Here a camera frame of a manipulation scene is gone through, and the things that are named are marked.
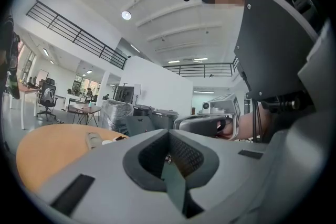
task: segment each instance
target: buckle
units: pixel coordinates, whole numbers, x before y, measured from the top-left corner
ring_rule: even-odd
[[[310,8],[315,8],[312,0],[292,0],[294,8],[301,14],[305,13]]]

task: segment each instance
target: desk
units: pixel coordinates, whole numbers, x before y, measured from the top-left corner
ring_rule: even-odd
[[[81,101],[83,99],[83,101],[85,100],[85,97],[80,97],[80,96],[75,96],[73,94],[67,94],[67,96],[65,97],[65,104],[64,104],[64,110],[66,110],[67,108],[67,104],[69,103],[69,99],[75,99],[77,101]]]
[[[73,121],[72,123],[74,123],[75,121],[75,117],[76,117],[76,114],[78,115],[78,123],[81,124],[81,121],[84,119],[85,117],[85,125],[88,125],[88,123],[92,120],[92,118],[95,120],[94,122],[96,123],[96,126],[98,127],[98,124],[96,122],[96,119],[94,117],[94,114],[96,112],[99,112],[101,110],[101,107],[100,106],[96,106],[96,105],[93,105],[92,107],[89,107],[89,104],[74,104],[74,105],[71,105],[71,107],[73,107],[74,109],[76,109],[75,111],[75,114],[74,114],[74,117],[73,117]]]
[[[16,166],[20,178],[30,191],[38,188],[52,175],[89,152],[85,137],[95,132],[103,140],[126,135],[93,126],[53,124],[28,133],[16,151]]]
[[[19,91],[20,91],[20,98],[21,98],[21,128],[22,130],[25,129],[25,126],[24,126],[24,117],[23,117],[23,114],[24,114],[24,109],[25,109],[25,96],[26,94],[29,94],[29,93],[35,93],[36,97],[35,97],[35,104],[34,104],[34,117],[36,117],[36,103],[37,103],[37,91],[38,89],[35,89],[35,88],[28,88],[27,86],[24,86],[22,83],[18,83],[18,88],[19,88]],[[9,108],[12,109],[12,99],[13,97],[10,95],[10,100],[9,100]]]

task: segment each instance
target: backpack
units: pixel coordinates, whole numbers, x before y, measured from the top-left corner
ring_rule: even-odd
[[[55,97],[55,90],[48,88],[44,91],[41,102],[43,102],[45,104],[53,104],[54,103],[54,97]]]

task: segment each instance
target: black mesh chair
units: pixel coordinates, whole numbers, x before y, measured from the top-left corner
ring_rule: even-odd
[[[40,111],[36,115],[45,114],[46,118],[47,118],[47,121],[48,121],[48,115],[53,116],[56,119],[56,116],[52,114],[52,111],[51,111],[50,108],[55,107],[57,98],[54,98],[54,101],[50,102],[49,100],[44,101],[43,96],[44,96],[44,93],[47,89],[52,89],[52,90],[56,91],[56,86],[54,84],[55,84],[55,81],[53,79],[46,79],[46,81],[43,82],[42,88],[41,88],[41,90],[39,92],[39,95],[38,95],[38,103],[43,105],[46,108],[46,111]]]

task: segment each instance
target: floor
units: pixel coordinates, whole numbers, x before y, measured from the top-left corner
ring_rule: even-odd
[[[12,100],[12,109],[9,108],[9,100],[10,97],[7,93],[4,94],[4,102],[3,102],[3,137],[4,141],[7,143],[9,152],[12,155],[16,155],[17,147],[21,141],[21,139],[30,131],[39,128],[41,126],[57,124],[57,121],[54,117],[48,116],[49,121],[46,121],[45,115],[38,115],[34,117],[34,102],[35,95],[28,94],[25,98],[25,111],[24,111],[24,126],[25,129],[21,129],[21,100]],[[64,98],[58,98],[56,102],[56,106],[54,107],[53,114],[56,116],[57,120],[61,120],[64,123],[71,123],[74,119],[74,113],[68,113],[66,111],[62,111],[64,108]],[[44,111],[45,108],[43,106],[37,105],[36,112]],[[95,121],[92,120],[89,122],[89,125],[96,126]]]

